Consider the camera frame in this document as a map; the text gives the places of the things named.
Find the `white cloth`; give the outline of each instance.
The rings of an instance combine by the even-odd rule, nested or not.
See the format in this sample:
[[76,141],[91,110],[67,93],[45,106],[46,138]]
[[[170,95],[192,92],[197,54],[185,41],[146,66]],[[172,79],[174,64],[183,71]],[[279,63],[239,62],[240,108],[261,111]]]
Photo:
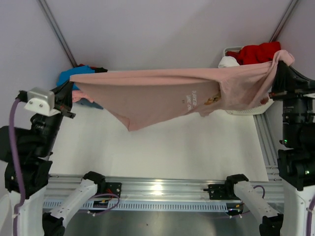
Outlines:
[[221,59],[218,68],[230,67],[230,66],[238,66],[239,63],[234,57],[225,56]]

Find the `red cloth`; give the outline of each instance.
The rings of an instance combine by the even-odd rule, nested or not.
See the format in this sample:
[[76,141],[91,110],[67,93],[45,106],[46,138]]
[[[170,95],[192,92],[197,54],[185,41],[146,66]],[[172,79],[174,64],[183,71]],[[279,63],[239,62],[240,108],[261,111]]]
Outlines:
[[226,52],[226,55],[234,57],[240,65],[258,64],[273,60],[280,49],[280,42],[271,42],[245,46],[238,53]]

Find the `blue cloth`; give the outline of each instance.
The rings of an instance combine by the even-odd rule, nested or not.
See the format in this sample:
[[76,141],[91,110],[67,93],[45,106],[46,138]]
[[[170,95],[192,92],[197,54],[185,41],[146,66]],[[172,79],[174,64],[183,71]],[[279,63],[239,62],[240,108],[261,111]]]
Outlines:
[[[95,73],[94,70],[92,70],[88,65],[79,66],[67,71],[64,71],[60,74],[59,80],[57,82],[57,86],[62,85],[64,82],[70,79],[71,75],[76,74],[92,74]],[[73,90],[80,90],[76,85],[73,85]]]
[[84,106],[88,106],[88,107],[94,107],[97,109],[101,109],[103,110],[104,108],[102,108],[100,105],[98,105],[96,102],[89,102],[87,99],[85,98],[81,98],[79,101],[77,101],[77,103],[84,105]]

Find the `printed graphic on shirt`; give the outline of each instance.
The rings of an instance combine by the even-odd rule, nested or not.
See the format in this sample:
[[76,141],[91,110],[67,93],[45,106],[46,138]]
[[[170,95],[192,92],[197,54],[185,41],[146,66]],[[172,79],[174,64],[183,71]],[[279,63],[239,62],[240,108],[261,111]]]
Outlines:
[[195,108],[197,106],[197,91],[191,91],[190,95],[186,95],[187,99],[187,108],[188,111],[190,111],[192,108]]
[[218,92],[216,95],[213,97],[209,98],[208,101],[204,103],[204,105],[211,105],[221,99],[221,92]]

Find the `metal frame bar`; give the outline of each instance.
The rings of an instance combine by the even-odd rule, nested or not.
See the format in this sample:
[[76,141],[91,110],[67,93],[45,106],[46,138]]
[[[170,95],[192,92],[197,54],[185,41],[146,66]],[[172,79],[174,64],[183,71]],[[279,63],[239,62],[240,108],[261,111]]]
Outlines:
[[62,32],[61,32],[57,22],[56,22],[56,19],[55,19],[53,13],[51,12],[51,10],[50,10],[46,0],[37,0],[37,2],[39,4],[40,8],[42,9],[42,11],[43,11],[43,13],[44,13],[44,15],[45,15],[49,25],[51,26],[51,29],[53,30],[53,32],[55,33],[58,41],[60,42],[60,45],[63,48],[66,56],[68,57],[71,65],[73,67],[77,67],[78,64],[75,61],[74,56],[73,56],[73,54],[72,54],[72,52],[71,52],[71,50],[70,50],[70,48],[69,48],[69,46],[68,46],[68,44],[67,44],[67,42],[65,40],[65,38],[64,38],[64,36],[63,36],[63,34],[62,34]]
[[277,41],[279,39],[280,34],[282,33],[283,29],[285,28],[286,24],[288,23],[290,17],[293,15],[294,10],[296,9],[298,3],[300,3],[301,0],[292,0],[285,10],[284,15],[282,16],[275,32],[272,34],[270,42]]

